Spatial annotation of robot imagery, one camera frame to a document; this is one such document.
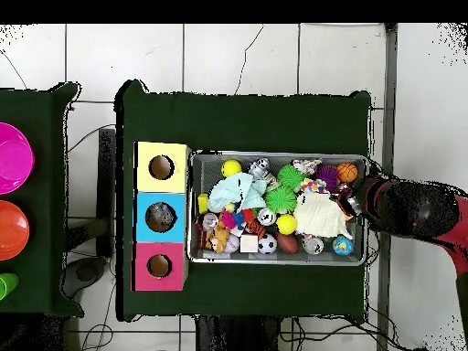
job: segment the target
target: blue ball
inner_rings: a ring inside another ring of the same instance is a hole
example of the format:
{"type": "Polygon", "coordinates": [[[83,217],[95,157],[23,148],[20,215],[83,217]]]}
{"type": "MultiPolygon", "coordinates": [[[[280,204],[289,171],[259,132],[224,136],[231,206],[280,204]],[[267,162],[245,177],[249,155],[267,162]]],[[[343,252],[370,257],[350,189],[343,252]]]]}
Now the blue ball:
{"type": "Polygon", "coordinates": [[[353,242],[344,236],[338,236],[333,241],[333,250],[339,256],[347,256],[354,250],[353,242]]]}

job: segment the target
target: basketball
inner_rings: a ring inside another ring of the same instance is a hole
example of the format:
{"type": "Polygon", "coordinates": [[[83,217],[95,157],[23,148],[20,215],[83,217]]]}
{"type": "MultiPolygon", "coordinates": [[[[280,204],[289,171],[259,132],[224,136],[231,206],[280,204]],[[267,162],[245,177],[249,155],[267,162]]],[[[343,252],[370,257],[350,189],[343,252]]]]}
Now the basketball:
{"type": "Polygon", "coordinates": [[[336,169],[338,178],[344,183],[351,183],[357,178],[357,168],[352,163],[342,163],[336,169]]]}

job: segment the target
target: brown football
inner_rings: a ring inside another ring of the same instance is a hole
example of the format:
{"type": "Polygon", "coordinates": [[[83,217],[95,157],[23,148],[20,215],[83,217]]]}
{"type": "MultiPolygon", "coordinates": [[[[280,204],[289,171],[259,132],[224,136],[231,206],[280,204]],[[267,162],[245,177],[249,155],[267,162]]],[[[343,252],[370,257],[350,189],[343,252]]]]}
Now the brown football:
{"type": "Polygon", "coordinates": [[[284,235],[278,233],[278,246],[285,253],[297,253],[298,244],[297,239],[293,234],[284,235]]]}

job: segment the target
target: pink box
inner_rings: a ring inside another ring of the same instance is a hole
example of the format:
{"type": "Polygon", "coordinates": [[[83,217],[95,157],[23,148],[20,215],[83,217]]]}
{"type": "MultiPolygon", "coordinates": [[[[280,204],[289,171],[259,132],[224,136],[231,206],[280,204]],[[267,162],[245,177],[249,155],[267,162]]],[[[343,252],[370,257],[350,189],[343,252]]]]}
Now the pink box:
{"type": "Polygon", "coordinates": [[[136,291],[182,291],[187,275],[187,262],[183,243],[137,242],[135,259],[136,291]],[[154,277],[148,271],[148,261],[164,255],[170,261],[170,272],[165,277],[154,277]]]}

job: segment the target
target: green table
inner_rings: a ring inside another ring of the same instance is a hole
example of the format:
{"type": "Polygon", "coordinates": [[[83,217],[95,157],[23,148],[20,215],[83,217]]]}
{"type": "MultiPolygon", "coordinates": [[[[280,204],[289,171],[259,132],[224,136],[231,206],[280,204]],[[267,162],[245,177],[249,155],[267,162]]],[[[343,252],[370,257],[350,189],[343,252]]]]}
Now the green table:
{"type": "Polygon", "coordinates": [[[151,94],[127,81],[116,96],[117,314],[350,314],[364,320],[365,267],[190,263],[182,292],[130,289],[133,143],[191,149],[367,155],[370,96],[151,94]]]}
{"type": "Polygon", "coordinates": [[[30,225],[25,249],[0,272],[19,277],[18,287],[0,302],[0,313],[81,315],[80,307],[61,292],[65,251],[64,113],[78,93],[74,83],[49,91],[0,90],[0,122],[14,125],[28,139],[35,166],[18,190],[0,196],[19,206],[30,225]]]}

